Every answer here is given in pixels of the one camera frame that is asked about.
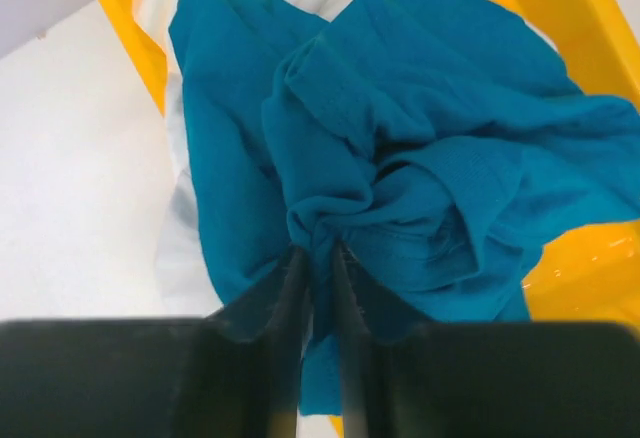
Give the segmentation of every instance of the yellow plastic container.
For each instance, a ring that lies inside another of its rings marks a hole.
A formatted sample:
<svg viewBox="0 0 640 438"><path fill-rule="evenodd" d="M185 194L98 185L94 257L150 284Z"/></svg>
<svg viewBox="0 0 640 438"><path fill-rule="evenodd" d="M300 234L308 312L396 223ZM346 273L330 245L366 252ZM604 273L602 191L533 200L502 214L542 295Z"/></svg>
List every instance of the yellow plastic container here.
<svg viewBox="0 0 640 438"><path fill-rule="evenodd" d="M164 54L133 21L132 0L99 1L163 110ZM640 108L640 47L615 0L493 1L549 35L586 92L617 94ZM535 319L619 321L640 328L640 224L566 233L546 247L524 288ZM334 424L341 428L339 419Z"/></svg>

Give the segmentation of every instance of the teal garment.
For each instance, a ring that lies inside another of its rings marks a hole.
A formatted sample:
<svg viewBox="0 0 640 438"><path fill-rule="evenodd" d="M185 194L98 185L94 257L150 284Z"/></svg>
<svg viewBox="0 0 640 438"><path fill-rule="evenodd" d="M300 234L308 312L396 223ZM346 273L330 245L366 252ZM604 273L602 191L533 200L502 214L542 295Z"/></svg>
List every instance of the teal garment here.
<svg viewBox="0 0 640 438"><path fill-rule="evenodd" d="M304 414L341 411L336 240L437 320L526 320L545 243L640 216L634 107L585 96L488 1L354 0L327 23L282 0L179 0L170 35L221 299L290 242L312 257Z"/></svg>

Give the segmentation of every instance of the white fabric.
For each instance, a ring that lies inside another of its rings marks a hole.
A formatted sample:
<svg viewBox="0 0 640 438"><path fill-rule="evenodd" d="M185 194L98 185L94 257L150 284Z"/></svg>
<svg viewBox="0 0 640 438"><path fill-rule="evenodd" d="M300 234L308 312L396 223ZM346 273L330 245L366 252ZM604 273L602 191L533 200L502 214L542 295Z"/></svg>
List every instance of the white fabric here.
<svg viewBox="0 0 640 438"><path fill-rule="evenodd" d="M285 1L332 20L352 0ZM189 169L182 106L182 76L168 33L177 2L178 0L134 0L135 19L166 53L169 71L165 115L177 183L158 245L156 275L169 312L178 315L206 315L222 304L209 280L198 235L197 205ZM553 46L546 37L543 38Z"/></svg>

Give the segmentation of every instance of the blue fabric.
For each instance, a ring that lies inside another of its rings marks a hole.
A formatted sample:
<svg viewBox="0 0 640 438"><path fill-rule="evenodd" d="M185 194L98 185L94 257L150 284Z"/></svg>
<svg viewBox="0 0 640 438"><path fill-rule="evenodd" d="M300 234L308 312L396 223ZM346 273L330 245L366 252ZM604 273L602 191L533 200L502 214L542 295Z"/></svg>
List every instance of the blue fabric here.
<svg viewBox="0 0 640 438"><path fill-rule="evenodd" d="M340 413L329 252L444 321L526 320L542 246L640 216L640 119L585 96L485 0L179 0L170 34L202 249L229 302L288 244L314 265L301 411Z"/></svg>

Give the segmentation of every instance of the black object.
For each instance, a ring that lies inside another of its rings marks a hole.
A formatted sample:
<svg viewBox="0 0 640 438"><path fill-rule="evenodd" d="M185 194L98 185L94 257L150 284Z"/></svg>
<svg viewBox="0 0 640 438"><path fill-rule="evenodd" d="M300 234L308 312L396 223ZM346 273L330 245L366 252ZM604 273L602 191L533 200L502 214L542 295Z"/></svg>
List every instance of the black object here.
<svg viewBox="0 0 640 438"><path fill-rule="evenodd" d="M333 257L346 438L638 438L610 324L442 324ZM293 438L309 270L292 249L205 320L0 327L0 437Z"/></svg>

